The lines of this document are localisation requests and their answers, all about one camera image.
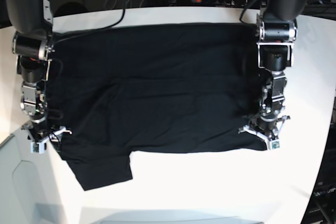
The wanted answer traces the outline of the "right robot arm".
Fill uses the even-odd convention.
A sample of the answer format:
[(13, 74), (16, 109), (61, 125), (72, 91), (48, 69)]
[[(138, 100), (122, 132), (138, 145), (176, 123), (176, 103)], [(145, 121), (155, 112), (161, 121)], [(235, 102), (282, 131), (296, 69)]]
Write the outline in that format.
[(53, 51), (53, 14), (49, 0), (5, 0), (10, 23), (16, 29), (12, 51), (17, 56), (16, 71), (21, 75), (20, 108), (29, 117), (22, 126), (30, 140), (30, 150), (42, 154), (47, 143), (61, 150), (61, 139), (71, 130), (53, 125), (62, 113), (48, 107), (46, 86)]

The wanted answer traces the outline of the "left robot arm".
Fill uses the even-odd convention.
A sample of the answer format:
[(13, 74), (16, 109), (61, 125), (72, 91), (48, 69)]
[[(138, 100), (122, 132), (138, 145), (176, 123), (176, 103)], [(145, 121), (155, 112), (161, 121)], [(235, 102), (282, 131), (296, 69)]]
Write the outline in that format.
[[(258, 0), (252, 0), (251, 7)], [(279, 135), (284, 123), (290, 119), (282, 115), (284, 89), (287, 78), (284, 70), (293, 63), (293, 48), (298, 36), (296, 18), (304, 10), (307, 0), (266, 0), (257, 15), (258, 68), (268, 72), (259, 100), (258, 112), (248, 124), (239, 129), (262, 140), (268, 150), (280, 146)]]

